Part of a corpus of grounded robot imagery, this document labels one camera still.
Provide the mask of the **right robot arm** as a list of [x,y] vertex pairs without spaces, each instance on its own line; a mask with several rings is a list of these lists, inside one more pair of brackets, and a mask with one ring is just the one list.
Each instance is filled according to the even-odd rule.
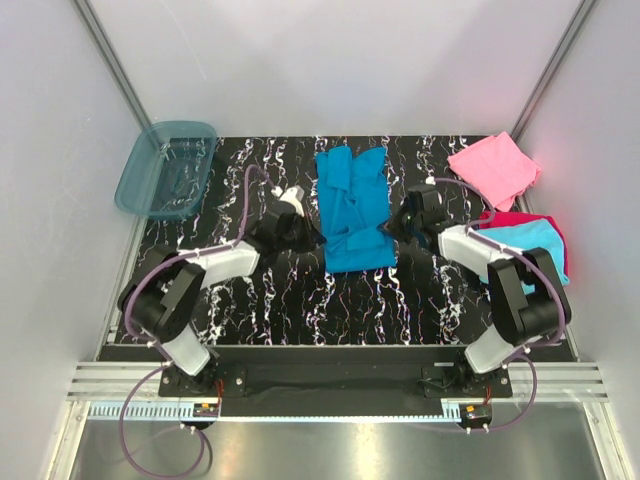
[[487,281],[492,324],[444,370],[439,387],[466,396],[531,347],[555,343],[571,321],[571,308],[551,253],[523,250],[448,217],[440,192],[425,183],[407,191],[399,210],[379,226],[394,240],[457,263]]

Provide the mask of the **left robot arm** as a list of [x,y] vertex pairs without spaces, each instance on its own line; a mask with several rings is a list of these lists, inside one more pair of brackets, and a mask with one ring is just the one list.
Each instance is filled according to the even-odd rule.
[[191,326],[200,292],[249,277],[284,252],[308,253],[325,243],[308,217],[289,212],[265,215],[230,245],[181,252],[157,245],[121,291],[117,307],[129,334],[146,335],[181,370],[181,384],[203,396],[215,386],[216,361]]

